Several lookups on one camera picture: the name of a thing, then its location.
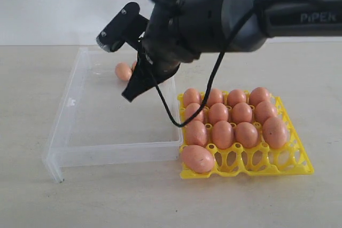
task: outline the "egg tray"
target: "egg tray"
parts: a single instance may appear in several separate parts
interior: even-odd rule
[[[245,91],[247,99],[250,93]],[[228,92],[223,92],[224,102],[227,102]],[[183,94],[178,95],[178,101],[180,102],[180,116],[184,121],[183,107]],[[217,174],[223,177],[237,176],[239,173],[246,173],[249,176],[281,176],[281,175],[310,175],[314,173],[314,168],[307,156],[305,149],[302,145],[300,138],[287,114],[287,111],[282,103],[280,97],[271,96],[272,103],[278,110],[278,116],[285,122],[288,130],[288,141],[280,149],[272,149],[265,142],[262,136],[262,125],[255,122],[254,119],[254,106],[253,109],[253,125],[257,128],[261,142],[253,148],[244,148],[240,143],[235,142],[231,147],[225,150],[218,149],[209,136],[209,142],[205,147],[215,157],[215,166],[210,172],[203,174],[196,173],[189,169],[184,163],[182,163],[182,172],[180,173],[183,179],[194,178],[208,178],[212,174]],[[208,107],[205,107],[205,115],[207,119]],[[236,126],[234,123],[230,123],[233,128]],[[206,123],[209,135],[212,129],[212,125]],[[187,146],[185,128],[183,128],[184,143],[180,147],[180,153]]]

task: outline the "clear plastic container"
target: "clear plastic container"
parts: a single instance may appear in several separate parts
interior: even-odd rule
[[[64,180],[62,167],[178,159],[182,130],[169,120],[157,91],[132,103],[121,95],[126,83],[116,77],[115,66],[134,60],[133,51],[79,49],[43,154],[55,182]],[[174,79],[160,88],[179,122]]]

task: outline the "robotic arm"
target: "robotic arm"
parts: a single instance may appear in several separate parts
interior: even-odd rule
[[[125,42],[138,52],[138,64],[122,93],[128,101],[153,87],[160,93],[159,83],[172,77],[180,63],[198,60],[202,53],[221,53],[207,96],[226,52],[256,51],[272,37],[342,36],[342,0],[152,1],[149,20],[131,2],[97,37],[107,52]]]

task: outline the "egg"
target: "egg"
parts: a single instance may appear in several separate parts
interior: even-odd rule
[[[254,118],[255,121],[260,124],[264,124],[264,122],[270,117],[276,117],[278,115],[278,110],[276,106],[269,101],[262,101],[259,103],[254,110]]]
[[[270,117],[262,126],[262,136],[273,149],[279,149],[287,142],[287,127],[279,117]]]
[[[227,121],[221,120],[217,122],[212,130],[212,141],[219,149],[227,149],[234,142],[234,131],[231,124]]]
[[[247,102],[246,94],[241,89],[234,89],[230,91],[227,96],[227,105],[231,106],[232,108],[238,103],[245,102]]]
[[[215,159],[210,151],[198,145],[186,146],[181,159],[188,168],[200,174],[210,172],[215,166]]]
[[[132,64],[132,67],[131,67],[132,72],[134,71],[136,65],[137,65],[137,61],[134,61],[134,63]]]
[[[271,94],[267,88],[258,87],[250,93],[249,101],[250,105],[256,107],[262,101],[271,101]]]
[[[223,103],[214,104],[208,111],[208,119],[211,125],[224,120],[228,121],[228,108]]]
[[[129,81],[132,76],[132,70],[127,63],[120,62],[115,67],[115,74],[122,81]]]
[[[210,108],[216,103],[224,104],[224,97],[223,97],[223,93],[221,90],[219,90],[217,88],[213,88],[210,91],[209,98],[208,98],[206,105]]]
[[[205,125],[198,121],[191,121],[185,127],[185,141],[188,145],[205,147],[208,144],[209,134]]]
[[[247,103],[238,103],[231,110],[231,120],[235,124],[241,122],[252,122],[253,111]]]
[[[183,94],[183,106],[186,108],[189,104],[201,104],[201,94],[195,88],[187,89]]]
[[[235,139],[244,148],[253,148],[259,143],[258,130],[253,124],[242,122],[235,127]]]
[[[184,111],[185,119],[187,120],[188,118],[190,118],[199,109],[199,107],[200,105],[198,103],[189,104]],[[200,113],[193,120],[198,120],[204,123],[205,122],[204,112],[200,111]]]

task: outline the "white table surface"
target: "white table surface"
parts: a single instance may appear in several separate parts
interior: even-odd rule
[[[41,153],[77,50],[0,47],[1,228],[341,226],[341,43],[227,54],[214,83],[281,96],[313,175],[181,180],[174,161],[65,168],[66,180],[55,184]],[[204,90],[215,59],[182,65],[178,92]]]

